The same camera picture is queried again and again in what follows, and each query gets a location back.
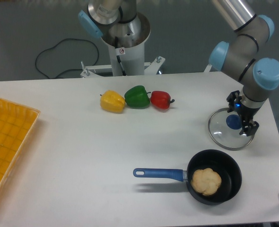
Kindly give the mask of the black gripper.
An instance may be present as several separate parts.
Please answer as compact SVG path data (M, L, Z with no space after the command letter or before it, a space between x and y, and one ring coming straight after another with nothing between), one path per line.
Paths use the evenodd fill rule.
M254 136L259 124L253 120L253 117L260 109L260 102L241 96L239 90L231 92L226 100L228 102L227 112L237 112L242 119L242 129L239 134L247 137Z

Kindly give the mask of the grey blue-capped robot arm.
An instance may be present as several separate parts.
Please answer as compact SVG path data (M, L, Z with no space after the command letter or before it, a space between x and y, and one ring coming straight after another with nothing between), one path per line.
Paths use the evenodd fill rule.
M244 0L215 0L213 5L235 31L232 43L220 42L209 57L209 64L242 84L242 91L232 92L228 111L240 119L241 134L252 136L259 124L254 115L279 85L279 62L272 58L255 60L253 56L274 33L273 21L256 15ZM137 12L134 0L91 0L78 19L84 30L107 45L114 76L143 75L144 44L150 24Z

